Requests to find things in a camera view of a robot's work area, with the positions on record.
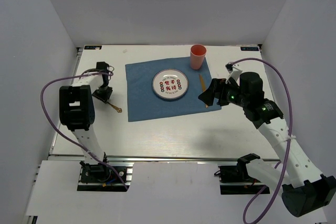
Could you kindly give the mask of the gold knife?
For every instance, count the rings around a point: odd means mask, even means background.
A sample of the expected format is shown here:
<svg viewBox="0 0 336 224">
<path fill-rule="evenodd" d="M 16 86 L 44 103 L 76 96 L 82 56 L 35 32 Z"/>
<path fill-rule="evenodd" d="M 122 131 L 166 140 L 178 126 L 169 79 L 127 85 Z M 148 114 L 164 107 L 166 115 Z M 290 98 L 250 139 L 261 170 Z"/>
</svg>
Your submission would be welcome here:
<svg viewBox="0 0 336 224">
<path fill-rule="evenodd" d="M 205 82 L 204 82 L 204 79 L 203 79 L 201 74 L 199 74 L 199 79 L 200 79 L 200 83 L 201 83 L 201 87 L 202 87 L 202 92 L 204 92 L 204 91 L 206 91 L 206 86 L 205 86 Z"/>
</svg>

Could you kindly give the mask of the gold fork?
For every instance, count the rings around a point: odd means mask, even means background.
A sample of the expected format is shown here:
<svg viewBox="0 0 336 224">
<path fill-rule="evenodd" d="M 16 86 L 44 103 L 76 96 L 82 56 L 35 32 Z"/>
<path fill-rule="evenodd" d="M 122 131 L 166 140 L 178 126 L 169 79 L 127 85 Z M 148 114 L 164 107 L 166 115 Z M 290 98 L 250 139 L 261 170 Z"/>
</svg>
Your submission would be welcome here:
<svg viewBox="0 0 336 224">
<path fill-rule="evenodd" d="M 120 107 L 113 105 L 109 101 L 107 101 L 107 104 L 110 105 L 113 109 L 115 109 L 118 113 L 122 113 L 122 109 Z"/>
</svg>

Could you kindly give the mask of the round plate with red characters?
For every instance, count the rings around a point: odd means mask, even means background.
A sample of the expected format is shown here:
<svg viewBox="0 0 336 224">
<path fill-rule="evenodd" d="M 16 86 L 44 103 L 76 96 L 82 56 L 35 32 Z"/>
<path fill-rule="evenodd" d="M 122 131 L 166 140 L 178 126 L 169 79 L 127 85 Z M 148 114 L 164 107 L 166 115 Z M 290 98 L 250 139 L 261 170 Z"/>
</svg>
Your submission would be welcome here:
<svg viewBox="0 0 336 224">
<path fill-rule="evenodd" d="M 163 100 L 177 100 L 183 97 L 189 87 L 187 76 L 176 69 L 158 72 L 152 80 L 154 93 Z"/>
</svg>

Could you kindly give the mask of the red cup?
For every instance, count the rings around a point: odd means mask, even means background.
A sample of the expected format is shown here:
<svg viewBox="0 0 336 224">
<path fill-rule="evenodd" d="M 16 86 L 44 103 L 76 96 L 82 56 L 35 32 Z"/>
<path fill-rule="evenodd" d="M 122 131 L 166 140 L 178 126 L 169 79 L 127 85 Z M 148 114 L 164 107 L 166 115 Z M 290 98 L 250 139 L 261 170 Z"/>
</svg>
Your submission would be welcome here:
<svg viewBox="0 0 336 224">
<path fill-rule="evenodd" d="M 190 65 L 194 70 L 198 70 L 204 61 L 206 55 L 206 47 L 200 44 L 193 45 L 190 49 Z"/>
</svg>

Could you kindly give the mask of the blue cloth napkin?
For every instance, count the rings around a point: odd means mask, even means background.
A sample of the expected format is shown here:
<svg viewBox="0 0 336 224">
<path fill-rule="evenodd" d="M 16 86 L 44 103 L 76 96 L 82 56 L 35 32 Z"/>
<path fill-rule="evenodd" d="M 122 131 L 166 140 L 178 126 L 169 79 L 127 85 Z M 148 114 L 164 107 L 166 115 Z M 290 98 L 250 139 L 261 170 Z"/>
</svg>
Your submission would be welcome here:
<svg viewBox="0 0 336 224">
<path fill-rule="evenodd" d="M 177 100 L 164 100 L 155 94 L 152 81 L 161 70 L 176 69 L 184 73 L 189 81 L 185 95 Z M 206 107 L 198 99 L 202 93 L 199 76 L 202 76 L 208 87 L 212 77 L 207 60 L 199 70 L 190 67 L 189 57 L 166 58 L 125 65 L 127 78 L 128 121 L 145 121 L 173 116 L 204 113 L 220 110 L 214 104 Z"/>
</svg>

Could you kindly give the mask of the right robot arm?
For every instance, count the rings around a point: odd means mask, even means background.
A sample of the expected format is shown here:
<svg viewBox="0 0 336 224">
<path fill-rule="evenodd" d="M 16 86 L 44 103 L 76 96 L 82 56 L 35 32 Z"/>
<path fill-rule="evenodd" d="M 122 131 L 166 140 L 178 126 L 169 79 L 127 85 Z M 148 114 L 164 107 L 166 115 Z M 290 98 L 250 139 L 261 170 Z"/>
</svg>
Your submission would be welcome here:
<svg viewBox="0 0 336 224">
<path fill-rule="evenodd" d="M 251 153 L 238 159 L 238 177 L 245 182 L 255 178 L 272 190 L 281 182 L 277 194 L 293 216 L 301 217 L 330 203 L 335 195 L 335 177 L 325 176 L 315 166 L 290 134 L 282 111 L 264 95 L 259 74 L 245 72 L 239 82 L 233 77 L 212 79 L 198 98 L 208 106 L 217 99 L 219 106 L 231 103 L 243 108 L 245 117 L 267 139 L 286 170 L 282 174 Z"/>
</svg>

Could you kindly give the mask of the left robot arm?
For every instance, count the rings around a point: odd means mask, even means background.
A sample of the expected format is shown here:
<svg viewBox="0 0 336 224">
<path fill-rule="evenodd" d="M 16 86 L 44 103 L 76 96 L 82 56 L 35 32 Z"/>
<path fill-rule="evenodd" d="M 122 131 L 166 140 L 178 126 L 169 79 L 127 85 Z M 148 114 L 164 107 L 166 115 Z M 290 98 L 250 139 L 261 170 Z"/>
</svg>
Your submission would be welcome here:
<svg viewBox="0 0 336 224">
<path fill-rule="evenodd" d="M 85 156 L 85 165 L 95 165 L 93 176 L 101 182 L 110 178 L 111 168 L 104 161 L 105 152 L 101 149 L 93 129 L 95 110 L 93 98 L 107 103 L 112 94 L 109 86 L 112 72 L 108 63 L 96 63 L 94 69 L 87 71 L 87 76 L 81 77 L 70 86 L 59 89 L 60 122 L 76 137 Z"/>
</svg>

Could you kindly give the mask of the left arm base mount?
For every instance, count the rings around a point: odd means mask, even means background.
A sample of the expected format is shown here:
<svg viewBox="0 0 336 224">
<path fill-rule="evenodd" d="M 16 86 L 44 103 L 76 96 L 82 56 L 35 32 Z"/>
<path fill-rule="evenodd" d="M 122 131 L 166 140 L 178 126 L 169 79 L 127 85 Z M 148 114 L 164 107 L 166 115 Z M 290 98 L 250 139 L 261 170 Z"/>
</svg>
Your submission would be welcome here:
<svg viewBox="0 0 336 224">
<path fill-rule="evenodd" d="M 118 175 L 101 164 L 81 164 L 77 191 L 127 192 L 131 183 L 132 167 L 117 165 L 113 168 Z"/>
</svg>

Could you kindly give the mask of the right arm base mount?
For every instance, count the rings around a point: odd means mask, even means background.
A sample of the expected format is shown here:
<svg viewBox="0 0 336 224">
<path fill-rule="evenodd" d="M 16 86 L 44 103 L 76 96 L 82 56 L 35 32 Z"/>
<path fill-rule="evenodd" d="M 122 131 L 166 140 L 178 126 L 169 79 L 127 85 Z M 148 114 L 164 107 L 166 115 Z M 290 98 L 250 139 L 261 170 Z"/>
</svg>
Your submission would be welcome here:
<svg viewBox="0 0 336 224">
<path fill-rule="evenodd" d="M 219 166 L 214 176 L 219 178 L 221 195 L 255 195 L 264 187 L 254 178 L 242 178 L 236 166 Z"/>
</svg>

